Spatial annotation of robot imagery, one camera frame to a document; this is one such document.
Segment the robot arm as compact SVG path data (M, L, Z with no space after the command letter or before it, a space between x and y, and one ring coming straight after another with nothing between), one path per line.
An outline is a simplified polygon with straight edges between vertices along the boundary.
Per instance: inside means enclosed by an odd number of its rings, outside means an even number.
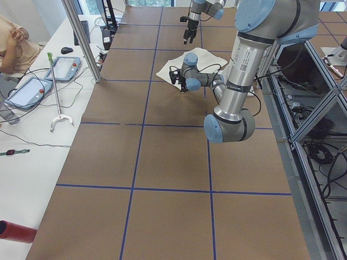
M226 1L215 1L210 3L209 1L193 0L191 1L190 9L186 16L181 16L180 22L187 22L187 29L184 32L183 39L184 44L192 43L197 34L199 22L201 20L201 14L207 14L209 17L213 17L216 20L220 20L224 14L224 6Z
M265 50L274 42L298 43L318 32L319 1L242 1L236 11L237 36L228 78L218 73L201 73L198 57L188 53L182 66L169 72L181 90L210 87L219 105L204 119L204 132L214 143L248 139L255 130L251 112L244 102Z

